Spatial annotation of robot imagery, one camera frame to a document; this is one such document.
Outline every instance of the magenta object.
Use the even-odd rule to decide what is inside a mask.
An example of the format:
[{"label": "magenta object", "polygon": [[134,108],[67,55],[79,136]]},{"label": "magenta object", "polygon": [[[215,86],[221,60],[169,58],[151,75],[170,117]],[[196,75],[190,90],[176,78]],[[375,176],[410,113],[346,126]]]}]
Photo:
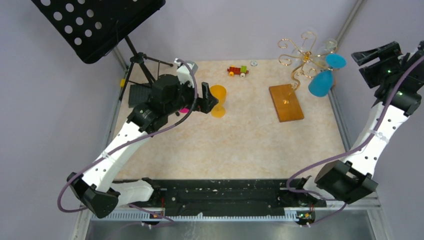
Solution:
[{"label": "magenta object", "polygon": [[189,112],[189,109],[188,108],[183,108],[179,112],[182,113],[182,114],[186,114],[186,113]]}]

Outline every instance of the beige tabletop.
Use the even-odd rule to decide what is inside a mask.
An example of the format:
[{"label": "beige tabletop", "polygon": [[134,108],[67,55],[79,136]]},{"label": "beige tabletop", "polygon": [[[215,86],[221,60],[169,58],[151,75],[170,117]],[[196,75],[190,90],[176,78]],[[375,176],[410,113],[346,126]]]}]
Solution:
[{"label": "beige tabletop", "polygon": [[[201,82],[226,88],[225,116],[194,112],[183,124],[142,145],[117,179],[280,179],[344,151],[329,98],[311,95],[307,78],[301,78],[296,91],[304,119],[279,122],[269,87],[291,83],[292,69],[278,60],[258,60],[257,66],[251,66],[250,60],[196,63],[199,89]],[[157,63],[146,65],[157,76]],[[245,78],[230,77],[227,68],[231,65],[245,65],[249,73]],[[159,73],[176,75],[176,67],[161,64]],[[131,80],[147,82],[138,66]],[[129,86],[115,135],[132,111],[128,95]],[[169,124],[181,117],[171,115]],[[320,169],[307,175],[316,175]]]}]

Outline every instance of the white wall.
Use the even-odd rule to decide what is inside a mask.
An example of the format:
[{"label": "white wall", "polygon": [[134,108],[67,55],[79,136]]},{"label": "white wall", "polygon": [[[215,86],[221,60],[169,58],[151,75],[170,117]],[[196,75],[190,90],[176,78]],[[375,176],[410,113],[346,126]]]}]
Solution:
[{"label": "white wall", "polygon": [[[160,60],[276,59],[282,38],[301,44],[313,27],[335,38],[356,0],[168,0],[129,37],[135,48]],[[119,44],[125,60],[131,53]]]},{"label": "white wall", "polygon": [[0,239],[67,240],[56,199],[104,147],[122,69],[84,64],[31,1],[1,1],[0,23]]},{"label": "white wall", "polygon": [[[350,57],[353,52],[370,50],[397,41],[407,53],[424,40],[424,1],[369,0],[347,32],[339,54],[347,66],[334,74],[335,93],[353,143],[362,131],[375,101]],[[377,193],[395,239],[422,239],[420,212],[424,202],[424,106],[404,123],[390,140],[378,161],[374,179]]]}]

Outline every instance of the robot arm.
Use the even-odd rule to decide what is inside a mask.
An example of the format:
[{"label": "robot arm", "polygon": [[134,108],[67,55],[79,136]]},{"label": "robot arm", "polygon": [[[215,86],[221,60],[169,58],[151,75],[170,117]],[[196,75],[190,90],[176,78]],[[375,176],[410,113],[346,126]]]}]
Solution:
[{"label": "robot arm", "polygon": [[[209,113],[218,103],[212,96],[209,85],[202,83],[203,98],[195,99],[194,79],[185,65],[177,60],[177,76],[163,74],[151,86],[148,101],[137,105],[128,116],[113,141],[97,158],[104,158],[92,168],[78,176],[70,185],[75,196],[98,218],[109,215],[117,206],[133,202],[148,201],[153,193],[150,184],[143,180],[129,183],[113,183],[115,176],[150,137],[140,137],[157,132],[168,123],[168,116],[195,104],[195,111]],[[187,62],[195,73],[197,65]],[[126,143],[127,146],[109,155],[112,150]]]},{"label": "robot arm", "polygon": [[[375,58],[380,61],[361,68],[359,71],[370,88],[378,87],[375,92],[376,102],[371,108],[368,121],[351,151],[353,154],[340,160],[327,163],[316,178],[309,178],[303,188],[321,194],[325,198],[335,198],[351,204],[374,192],[377,183],[372,180],[377,161],[395,131],[408,120],[409,116],[420,106],[421,96],[417,91],[424,84],[424,62],[419,62],[404,79],[393,99],[388,101],[405,71],[424,56],[424,41],[413,53],[401,54],[397,42],[385,46],[352,54],[361,66]],[[380,119],[384,107],[388,105],[383,119]],[[381,125],[374,130],[378,121]],[[375,135],[361,149],[370,135]]]}]

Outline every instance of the toy train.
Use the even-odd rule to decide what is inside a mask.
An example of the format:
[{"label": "toy train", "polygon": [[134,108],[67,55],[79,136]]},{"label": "toy train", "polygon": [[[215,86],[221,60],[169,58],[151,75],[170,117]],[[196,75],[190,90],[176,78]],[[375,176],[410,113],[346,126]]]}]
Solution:
[{"label": "toy train", "polygon": [[244,78],[246,77],[246,74],[249,73],[249,70],[247,66],[235,67],[234,65],[231,65],[227,69],[227,72],[230,77],[233,77],[235,74],[235,75],[240,75],[240,78]]}]

